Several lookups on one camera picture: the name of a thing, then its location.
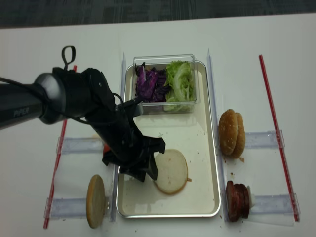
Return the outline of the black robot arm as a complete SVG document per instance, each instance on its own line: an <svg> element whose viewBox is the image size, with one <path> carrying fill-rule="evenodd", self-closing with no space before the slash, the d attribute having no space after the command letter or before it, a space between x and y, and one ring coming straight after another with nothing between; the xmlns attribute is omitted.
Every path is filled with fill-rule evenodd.
<svg viewBox="0 0 316 237"><path fill-rule="evenodd" d="M104 164L115 164L122 173L139 181L158 177L154 154L165 151L162 138L144 136L134 123L141 114L141 100L116 104L102 72L89 68L82 73L54 68L32 84L1 78L0 126L9 128L32 119L45 124L73 119L90 125L109 150Z"/></svg>

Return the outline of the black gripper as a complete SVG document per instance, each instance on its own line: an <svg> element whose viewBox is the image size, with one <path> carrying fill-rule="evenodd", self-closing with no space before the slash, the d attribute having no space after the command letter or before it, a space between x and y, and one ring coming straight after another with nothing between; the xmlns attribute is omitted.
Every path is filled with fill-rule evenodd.
<svg viewBox="0 0 316 237"><path fill-rule="evenodd" d="M86 115L86 121L110 148L103 155L104 164L118 165L120 174L129 175L140 182L146 174L152 180L158 178L154 153L165 152L162 138L144 136L133 118L142 114L139 98L115 105L110 111L105 106Z"/></svg>

